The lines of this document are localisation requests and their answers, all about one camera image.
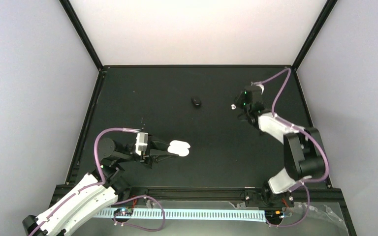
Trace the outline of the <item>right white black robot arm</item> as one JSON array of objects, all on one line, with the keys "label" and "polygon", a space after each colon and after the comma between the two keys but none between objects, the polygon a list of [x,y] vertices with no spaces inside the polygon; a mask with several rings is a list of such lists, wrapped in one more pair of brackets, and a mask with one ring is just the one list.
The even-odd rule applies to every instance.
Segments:
[{"label": "right white black robot arm", "polygon": [[297,126],[272,113],[264,106],[263,86],[246,86],[234,99],[231,108],[239,108],[239,120],[267,133],[283,144],[283,168],[266,180],[261,191],[262,202],[272,207],[288,192],[307,181],[324,181],[329,164],[320,141],[320,133],[313,127]]}]

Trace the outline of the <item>white earbud charging case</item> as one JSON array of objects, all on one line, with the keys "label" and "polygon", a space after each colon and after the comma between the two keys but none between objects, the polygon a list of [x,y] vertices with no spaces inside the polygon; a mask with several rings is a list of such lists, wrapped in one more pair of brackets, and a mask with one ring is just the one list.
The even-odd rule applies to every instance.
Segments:
[{"label": "white earbud charging case", "polygon": [[172,140],[167,151],[171,154],[185,157],[189,155],[190,144],[184,141]]}]

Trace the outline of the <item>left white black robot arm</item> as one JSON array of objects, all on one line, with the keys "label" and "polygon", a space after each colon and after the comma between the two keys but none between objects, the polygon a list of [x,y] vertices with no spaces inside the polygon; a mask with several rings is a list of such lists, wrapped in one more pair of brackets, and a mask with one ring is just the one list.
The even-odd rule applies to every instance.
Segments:
[{"label": "left white black robot arm", "polygon": [[148,133],[137,136],[136,143],[122,145],[102,138],[97,144],[99,169],[87,173],[68,193],[38,216],[23,220],[28,236],[69,236],[106,207],[131,197],[131,186],[123,179],[124,162],[139,162],[151,168],[160,157],[184,157],[190,144],[162,141]]}]

